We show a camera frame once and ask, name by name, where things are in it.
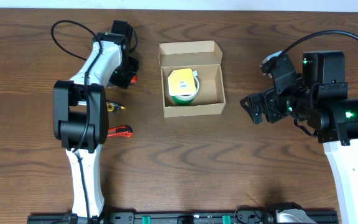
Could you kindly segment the red stapler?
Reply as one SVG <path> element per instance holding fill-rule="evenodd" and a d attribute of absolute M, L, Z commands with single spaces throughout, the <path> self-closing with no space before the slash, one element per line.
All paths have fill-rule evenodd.
<path fill-rule="evenodd" d="M 133 76 L 132 79 L 131 79 L 130 84 L 131 84 L 131 85 L 134 85 L 134 84 L 136 84 L 136 83 L 137 83 L 137 77 L 136 77 L 136 76 Z"/>

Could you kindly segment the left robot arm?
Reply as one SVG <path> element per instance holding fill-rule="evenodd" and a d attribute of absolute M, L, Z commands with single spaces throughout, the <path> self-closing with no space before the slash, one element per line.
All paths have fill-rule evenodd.
<path fill-rule="evenodd" d="M 139 62 L 130 56 L 137 34 L 115 20 L 110 32 L 92 34 L 92 51 L 80 71 L 53 87 L 53 132 L 70 161 L 73 207 L 68 223 L 106 223 L 100 155 L 108 138 L 108 85 L 128 88 L 137 81 Z"/>

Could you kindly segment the black yellow correction tape dispenser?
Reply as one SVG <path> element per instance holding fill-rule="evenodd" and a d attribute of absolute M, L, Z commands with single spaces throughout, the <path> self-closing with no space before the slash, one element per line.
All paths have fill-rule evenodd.
<path fill-rule="evenodd" d="M 107 101 L 106 102 L 106 106 L 107 106 L 107 111 L 108 113 L 112 114 L 115 113 L 119 110 L 124 110 L 125 107 L 119 103 L 114 103 L 112 101 Z"/>

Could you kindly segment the red utility knife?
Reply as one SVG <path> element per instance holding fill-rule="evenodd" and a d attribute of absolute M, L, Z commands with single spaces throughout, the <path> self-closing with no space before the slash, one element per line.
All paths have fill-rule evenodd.
<path fill-rule="evenodd" d="M 117 126 L 109 128 L 107 137 L 125 137 L 130 138 L 133 135 L 133 130 L 128 125 Z"/>

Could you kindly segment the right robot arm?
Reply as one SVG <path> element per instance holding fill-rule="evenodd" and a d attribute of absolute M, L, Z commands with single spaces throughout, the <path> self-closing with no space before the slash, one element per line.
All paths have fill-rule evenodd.
<path fill-rule="evenodd" d="M 266 62 L 273 65 L 265 70 L 272 87 L 241 99 L 241 106 L 255 124 L 292 117 L 295 126 L 316 137 L 331 166 L 341 220 L 358 223 L 358 99 L 347 95 L 343 52 L 305 52 L 301 73 L 281 52 Z"/>

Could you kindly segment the brown cardboard box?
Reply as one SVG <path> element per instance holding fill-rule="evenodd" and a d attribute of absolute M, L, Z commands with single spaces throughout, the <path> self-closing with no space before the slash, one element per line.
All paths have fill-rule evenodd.
<path fill-rule="evenodd" d="M 166 118 L 220 114 L 226 105 L 221 62 L 223 52 L 213 40 L 159 45 L 163 115 Z M 177 105 L 169 94 L 167 78 L 173 70 L 198 72 L 200 89 L 189 105 Z"/>

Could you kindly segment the green tape roll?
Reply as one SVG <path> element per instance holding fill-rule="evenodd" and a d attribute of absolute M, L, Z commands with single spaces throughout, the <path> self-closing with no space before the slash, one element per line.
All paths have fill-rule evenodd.
<path fill-rule="evenodd" d="M 193 100 L 196 98 L 196 96 L 199 92 L 199 89 L 200 89 L 200 83 L 197 78 L 195 78 L 195 86 L 196 86 L 196 91 L 192 95 L 172 96 L 173 101 L 177 105 L 189 105 L 190 103 L 192 103 Z"/>

